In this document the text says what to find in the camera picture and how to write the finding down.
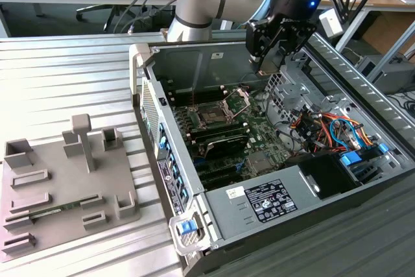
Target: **white sticker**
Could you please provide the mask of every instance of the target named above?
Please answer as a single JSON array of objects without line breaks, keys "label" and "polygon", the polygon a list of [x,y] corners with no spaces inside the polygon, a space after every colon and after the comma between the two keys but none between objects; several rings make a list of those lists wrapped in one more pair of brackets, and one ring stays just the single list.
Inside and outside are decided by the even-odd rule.
[{"label": "white sticker", "polygon": [[238,186],[235,188],[227,189],[226,193],[228,194],[229,199],[234,199],[236,197],[245,195],[243,186]]},{"label": "white sticker", "polygon": [[291,207],[293,205],[294,205],[294,203],[292,201],[290,201],[289,203],[285,204],[285,207],[286,208],[289,208],[289,207]]},{"label": "white sticker", "polygon": [[223,58],[223,52],[212,53],[212,60],[217,60],[218,58]]}]

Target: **power supply label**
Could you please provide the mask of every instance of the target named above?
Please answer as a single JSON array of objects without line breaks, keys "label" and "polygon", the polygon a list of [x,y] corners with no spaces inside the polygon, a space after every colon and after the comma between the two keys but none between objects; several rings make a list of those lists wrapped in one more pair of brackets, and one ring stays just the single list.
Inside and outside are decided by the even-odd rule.
[{"label": "power supply label", "polygon": [[297,206],[281,180],[245,189],[245,195],[248,197],[259,222],[262,223],[297,210]]}]

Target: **chipset heatsink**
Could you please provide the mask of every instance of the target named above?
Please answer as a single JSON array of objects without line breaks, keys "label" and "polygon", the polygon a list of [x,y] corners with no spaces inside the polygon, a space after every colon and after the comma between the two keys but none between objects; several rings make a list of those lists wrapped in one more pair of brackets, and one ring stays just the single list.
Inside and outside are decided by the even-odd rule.
[{"label": "chipset heatsink", "polygon": [[247,159],[255,173],[261,173],[274,167],[265,152],[255,152],[249,155]]}]

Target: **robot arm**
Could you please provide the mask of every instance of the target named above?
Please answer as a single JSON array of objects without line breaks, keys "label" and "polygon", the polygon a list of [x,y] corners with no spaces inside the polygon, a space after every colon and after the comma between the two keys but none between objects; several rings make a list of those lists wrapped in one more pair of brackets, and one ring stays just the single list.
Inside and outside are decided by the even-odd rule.
[{"label": "robot arm", "polygon": [[[271,48],[287,56],[298,52],[316,30],[311,17],[321,0],[179,0],[167,41],[211,39],[214,18],[248,22],[246,48],[258,72]],[[332,0],[341,23],[347,21],[343,0]]]},{"label": "robot arm", "polygon": [[[254,71],[258,72],[264,57],[278,45],[283,56],[298,52],[316,30],[310,21],[321,0],[271,0],[267,16],[250,21],[247,27],[246,48]],[[332,0],[341,23],[347,21],[347,10],[342,0]]]}]

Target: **blue cable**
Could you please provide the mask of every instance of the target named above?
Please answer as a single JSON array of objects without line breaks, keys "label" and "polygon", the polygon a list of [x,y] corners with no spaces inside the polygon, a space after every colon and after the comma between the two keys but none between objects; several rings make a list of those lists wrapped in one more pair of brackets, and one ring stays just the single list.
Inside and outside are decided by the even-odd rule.
[{"label": "blue cable", "polygon": [[343,141],[338,140],[336,136],[334,135],[333,127],[334,127],[335,121],[337,120],[343,121],[345,124],[347,124],[351,128],[351,130],[353,131],[353,135],[355,136],[355,139],[357,140],[357,143],[359,143],[360,146],[367,147],[367,144],[357,135],[355,127],[348,120],[345,120],[343,118],[334,119],[330,124],[330,134],[337,143],[343,145],[346,148],[346,150],[349,151],[349,147]]}]

